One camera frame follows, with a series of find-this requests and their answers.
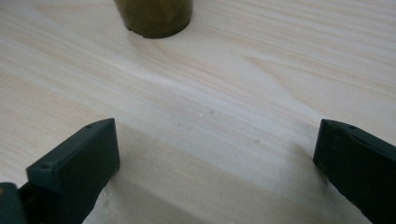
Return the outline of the metal mesh trash bin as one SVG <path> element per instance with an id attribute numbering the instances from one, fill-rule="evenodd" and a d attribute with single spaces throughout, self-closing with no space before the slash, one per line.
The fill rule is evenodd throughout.
<path id="1" fill-rule="evenodd" d="M 185 29 L 193 0 L 114 0 L 125 27 L 145 38 L 164 38 Z"/>

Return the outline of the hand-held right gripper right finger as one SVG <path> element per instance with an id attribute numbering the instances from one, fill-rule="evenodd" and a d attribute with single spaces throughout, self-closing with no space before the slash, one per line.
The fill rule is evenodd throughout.
<path id="1" fill-rule="evenodd" d="M 373 224 L 396 224 L 396 146 L 324 119 L 313 162 Z"/>

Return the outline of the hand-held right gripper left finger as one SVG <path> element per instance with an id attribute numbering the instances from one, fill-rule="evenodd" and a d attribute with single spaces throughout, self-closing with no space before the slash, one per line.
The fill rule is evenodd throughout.
<path id="1" fill-rule="evenodd" d="M 120 169 L 114 119 L 91 123 L 27 169 L 20 188 L 29 224 L 82 224 Z"/>

